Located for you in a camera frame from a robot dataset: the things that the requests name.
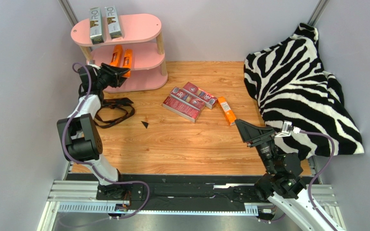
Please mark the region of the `orange toothpaste box diagonal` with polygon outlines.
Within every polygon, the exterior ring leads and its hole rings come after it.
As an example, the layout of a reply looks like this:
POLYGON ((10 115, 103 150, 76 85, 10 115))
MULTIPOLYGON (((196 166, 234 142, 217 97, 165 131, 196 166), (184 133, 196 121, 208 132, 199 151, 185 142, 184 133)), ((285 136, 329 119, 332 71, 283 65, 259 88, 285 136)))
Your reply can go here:
POLYGON ((129 69, 124 73, 124 77, 130 77, 131 76, 131 67, 132 67, 132 60, 133 60, 133 50, 132 49, 125 49, 124 56, 122 60, 122 68, 125 70, 129 69))

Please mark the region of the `orange toothpaste box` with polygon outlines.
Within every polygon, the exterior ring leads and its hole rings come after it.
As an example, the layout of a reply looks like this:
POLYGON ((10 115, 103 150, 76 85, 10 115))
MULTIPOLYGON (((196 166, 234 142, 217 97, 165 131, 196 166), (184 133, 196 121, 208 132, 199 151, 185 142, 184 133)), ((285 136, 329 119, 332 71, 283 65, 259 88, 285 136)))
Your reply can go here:
POLYGON ((229 126, 234 125, 237 118, 232 109, 230 108, 229 104, 227 103, 225 97, 219 97, 218 103, 224 112, 225 119, 228 125, 229 126))
POLYGON ((115 45, 113 52, 112 52, 112 58, 110 61, 110 65, 114 67, 121 67, 121 59, 123 57, 123 46, 122 45, 115 45))

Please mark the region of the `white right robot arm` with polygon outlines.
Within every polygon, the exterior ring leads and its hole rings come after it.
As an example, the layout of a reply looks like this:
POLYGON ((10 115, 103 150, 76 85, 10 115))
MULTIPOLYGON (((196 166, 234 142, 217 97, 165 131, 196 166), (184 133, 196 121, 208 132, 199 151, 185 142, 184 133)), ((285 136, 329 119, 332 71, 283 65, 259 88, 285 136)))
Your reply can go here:
POLYGON ((309 184, 305 183, 300 177, 303 169, 298 154, 278 154, 275 138, 299 134, 300 128, 289 121, 283 122, 280 132, 241 119, 236 119, 235 124, 242 141, 257 150, 266 169, 251 190, 254 198, 273 203, 303 231, 343 230, 312 196, 311 188, 317 176, 309 184))

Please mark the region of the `teal silver toothpaste box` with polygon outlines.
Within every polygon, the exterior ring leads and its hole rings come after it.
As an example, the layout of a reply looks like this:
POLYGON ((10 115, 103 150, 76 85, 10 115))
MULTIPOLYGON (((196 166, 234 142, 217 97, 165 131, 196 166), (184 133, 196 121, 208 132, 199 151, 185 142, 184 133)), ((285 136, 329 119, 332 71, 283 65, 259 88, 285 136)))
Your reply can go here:
POLYGON ((104 25, 103 17, 100 7, 89 9, 89 22, 90 22, 90 39, 93 45, 103 43, 104 38, 104 25))

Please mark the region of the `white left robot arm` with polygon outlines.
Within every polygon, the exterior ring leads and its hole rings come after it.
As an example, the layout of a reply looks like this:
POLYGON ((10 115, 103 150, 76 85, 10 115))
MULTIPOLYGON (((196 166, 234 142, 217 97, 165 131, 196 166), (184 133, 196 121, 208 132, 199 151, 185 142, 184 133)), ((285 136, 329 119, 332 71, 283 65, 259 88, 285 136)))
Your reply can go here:
POLYGON ((118 169, 112 167, 103 155, 94 117, 103 105, 103 90, 109 86, 120 87, 130 69, 105 63, 79 66, 74 69, 81 79, 78 105, 67 118, 57 121, 63 153, 66 160, 86 166, 96 176, 98 190, 103 195, 121 199, 127 190, 119 180, 118 169))

